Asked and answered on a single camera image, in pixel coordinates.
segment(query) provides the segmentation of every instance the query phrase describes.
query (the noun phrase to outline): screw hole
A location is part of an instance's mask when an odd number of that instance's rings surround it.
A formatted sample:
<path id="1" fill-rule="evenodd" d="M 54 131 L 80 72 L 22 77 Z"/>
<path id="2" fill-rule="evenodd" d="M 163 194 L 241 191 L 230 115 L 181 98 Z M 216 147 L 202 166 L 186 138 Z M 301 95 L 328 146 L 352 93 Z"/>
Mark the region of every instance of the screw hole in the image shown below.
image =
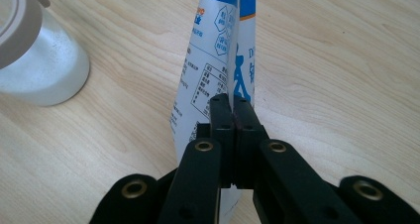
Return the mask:
<path id="1" fill-rule="evenodd" d="M 286 148 L 286 146 L 284 144 L 277 143 L 277 142 L 273 142 L 273 143 L 268 144 L 268 147 L 272 151 L 277 152 L 277 153 L 283 153 L 283 152 L 285 152 L 287 150 L 287 148 Z"/>
<path id="2" fill-rule="evenodd" d="M 145 194 L 148 185 L 141 179 L 130 181 L 124 185 L 121 193 L 125 198 L 136 198 Z"/>
<path id="3" fill-rule="evenodd" d="M 200 142 L 200 143 L 195 145 L 195 149 L 200 151 L 200 152 L 208 152 L 208 151 L 211 151 L 213 149 L 213 144 L 206 143 L 206 142 Z"/>
<path id="4" fill-rule="evenodd" d="M 360 196 L 367 198 L 369 200 L 379 201 L 383 199 L 383 193 L 367 181 L 364 181 L 364 180 L 356 181 L 355 184 L 353 185 L 353 189 Z"/>

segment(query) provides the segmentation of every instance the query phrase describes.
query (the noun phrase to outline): paper packaging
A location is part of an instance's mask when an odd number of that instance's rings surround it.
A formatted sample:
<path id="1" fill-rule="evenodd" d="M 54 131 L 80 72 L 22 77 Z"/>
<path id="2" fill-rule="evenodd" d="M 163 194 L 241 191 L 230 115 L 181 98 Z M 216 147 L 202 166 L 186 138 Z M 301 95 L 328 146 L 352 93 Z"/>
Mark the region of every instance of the paper packaging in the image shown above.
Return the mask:
<path id="1" fill-rule="evenodd" d="M 179 162 L 197 124 L 209 123 L 211 97 L 227 92 L 254 104 L 255 14 L 256 0 L 200 0 L 170 117 Z M 235 187 L 222 189 L 220 223 L 229 222 L 240 196 Z"/>

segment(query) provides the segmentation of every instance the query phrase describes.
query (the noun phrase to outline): cartoon figure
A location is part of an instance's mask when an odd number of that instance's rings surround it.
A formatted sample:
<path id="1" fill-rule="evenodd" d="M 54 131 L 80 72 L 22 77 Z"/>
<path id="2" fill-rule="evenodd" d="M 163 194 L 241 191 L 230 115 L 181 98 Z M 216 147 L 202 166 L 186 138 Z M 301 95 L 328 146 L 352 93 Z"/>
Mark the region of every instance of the cartoon figure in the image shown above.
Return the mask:
<path id="1" fill-rule="evenodd" d="M 244 78 L 242 77 L 242 72 L 241 72 L 241 66 L 244 63 L 244 56 L 238 56 L 238 48 L 239 48 L 239 45 L 237 45 L 237 55 L 235 59 L 236 67 L 235 67 L 234 80 L 237 81 L 237 83 L 235 85 L 234 94 L 237 96 L 241 96 L 247 99 L 248 101 L 251 101 L 251 96 L 247 92 L 247 88 L 245 87 Z"/>
<path id="2" fill-rule="evenodd" d="M 194 23 L 197 25 L 200 25 L 200 22 L 201 22 L 201 15 L 200 14 L 195 15 Z"/>

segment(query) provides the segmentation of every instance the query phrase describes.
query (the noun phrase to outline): table surface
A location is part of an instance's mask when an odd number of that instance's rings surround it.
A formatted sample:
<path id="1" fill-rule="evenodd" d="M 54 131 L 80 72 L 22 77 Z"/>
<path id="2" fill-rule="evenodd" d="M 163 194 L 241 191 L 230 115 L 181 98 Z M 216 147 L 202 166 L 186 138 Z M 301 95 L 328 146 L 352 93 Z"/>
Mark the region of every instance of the table surface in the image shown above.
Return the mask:
<path id="1" fill-rule="evenodd" d="M 198 0 L 51 0 L 90 56 L 51 107 L 0 95 L 0 223 L 87 223 L 121 177 L 177 165 L 169 116 Z M 420 211 L 420 0 L 258 0 L 256 112 L 327 181 Z M 232 223 L 259 223 L 245 191 Z"/>

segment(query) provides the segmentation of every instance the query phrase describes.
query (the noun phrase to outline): wooden table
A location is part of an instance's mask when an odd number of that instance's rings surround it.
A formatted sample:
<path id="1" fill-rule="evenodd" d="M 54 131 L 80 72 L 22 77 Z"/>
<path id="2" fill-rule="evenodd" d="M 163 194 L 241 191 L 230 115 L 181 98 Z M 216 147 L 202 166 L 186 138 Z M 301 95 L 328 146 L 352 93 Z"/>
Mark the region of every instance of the wooden table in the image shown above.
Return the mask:
<path id="1" fill-rule="evenodd" d="M 198 0 L 51 0 L 91 71 L 52 107 L 0 95 L 0 223 L 87 223 L 115 181 L 176 167 L 169 116 Z M 420 0 L 258 0 L 256 111 L 327 181 L 420 211 Z M 232 223 L 258 223 L 246 191 Z"/>

